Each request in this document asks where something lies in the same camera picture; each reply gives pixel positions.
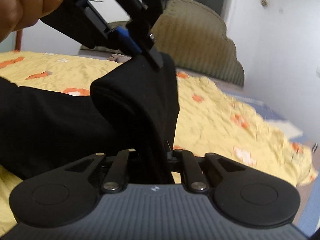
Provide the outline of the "person's left hand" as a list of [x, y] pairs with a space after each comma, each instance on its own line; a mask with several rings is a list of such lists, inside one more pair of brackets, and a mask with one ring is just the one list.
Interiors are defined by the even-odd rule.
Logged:
[[1, 0], [1, 41], [10, 33], [32, 27], [63, 0]]

